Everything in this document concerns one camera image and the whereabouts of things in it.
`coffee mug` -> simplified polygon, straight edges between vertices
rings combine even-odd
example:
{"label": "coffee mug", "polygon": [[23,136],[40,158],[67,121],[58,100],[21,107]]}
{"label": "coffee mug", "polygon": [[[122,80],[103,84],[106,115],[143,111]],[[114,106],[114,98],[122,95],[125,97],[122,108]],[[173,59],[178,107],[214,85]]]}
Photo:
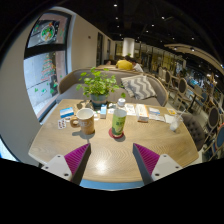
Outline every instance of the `coffee mug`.
{"label": "coffee mug", "polygon": [[71,116],[70,125],[73,128],[81,127],[81,131],[90,135],[94,132],[94,113],[92,109],[83,108],[79,110],[76,116]]}

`cushion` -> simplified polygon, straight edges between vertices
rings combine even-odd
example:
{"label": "cushion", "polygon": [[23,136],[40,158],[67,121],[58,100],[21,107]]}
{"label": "cushion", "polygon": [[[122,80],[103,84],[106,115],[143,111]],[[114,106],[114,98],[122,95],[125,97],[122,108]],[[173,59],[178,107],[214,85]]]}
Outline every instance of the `cushion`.
{"label": "cushion", "polygon": [[135,99],[143,100],[157,96],[146,76],[128,81],[128,85],[135,94]]}
{"label": "cushion", "polygon": [[134,97],[135,94],[134,94],[134,92],[130,89],[130,87],[129,87],[129,85],[128,85],[128,81],[131,80],[131,79],[139,78],[139,77],[143,77],[143,75],[135,75],[135,76],[131,76],[131,77],[121,78],[121,82],[122,82],[124,88],[127,90],[128,95],[129,95],[130,97]]}

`glass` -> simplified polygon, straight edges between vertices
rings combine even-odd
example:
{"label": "glass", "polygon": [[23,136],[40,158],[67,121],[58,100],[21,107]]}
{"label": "glass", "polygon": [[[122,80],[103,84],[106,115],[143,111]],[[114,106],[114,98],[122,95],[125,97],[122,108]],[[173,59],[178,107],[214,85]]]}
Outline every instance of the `glass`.
{"label": "glass", "polygon": [[65,51],[39,54],[24,60],[27,93],[37,118],[57,98],[58,84],[65,77]]}
{"label": "glass", "polygon": [[170,129],[172,131],[176,131],[181,122],[183,122],[183,118],[180,115],[174,115],[173,120],[170,124]]}
{"label": "glass", "polygon": [[28,48],[44,44],[64,44],[68,18],[54,13],[45,13],[35,24]]}
{"label": "glass", "polygon": [[127,112],[122,109],[115,109],[112,121],[112,135],[114,137],[122,136],[124,129],[124,123],[127,116]]}

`coaster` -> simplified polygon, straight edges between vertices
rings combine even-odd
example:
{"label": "coaster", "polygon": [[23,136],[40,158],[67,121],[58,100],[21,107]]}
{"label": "coaster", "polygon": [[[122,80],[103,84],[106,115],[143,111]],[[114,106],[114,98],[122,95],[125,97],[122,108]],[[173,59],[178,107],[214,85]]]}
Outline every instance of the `coaster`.
{"label": "coaster", "polygon": [[114,136],[112,135],[112,128],[110,128],[110,129],[109,129],[109,135],[110,135],[111,138],[115,138],[115,139],[122,138],[122,137],[124,136],[124,131],[122,131],[122,135],[121,135],[120,137],[114,137]]}

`person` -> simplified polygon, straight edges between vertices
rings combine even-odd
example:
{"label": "person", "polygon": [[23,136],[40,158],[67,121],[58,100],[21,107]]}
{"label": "person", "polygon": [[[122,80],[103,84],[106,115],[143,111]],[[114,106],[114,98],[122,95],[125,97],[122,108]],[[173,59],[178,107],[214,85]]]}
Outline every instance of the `person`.
{"label": "person", "polygon": [[137,63],[137,61],[134,59],[134,58],[131,58],[131,63],[133,65],[133,69],[136,71],[136,72],[143,72],[141,66]]}
{"label": "person", "polygon": [[126,55],[124,60],[119,60],[116,64],[116,68],[124,69],[124,70],[132,70],[132,63],[130,62],[131,58]]}

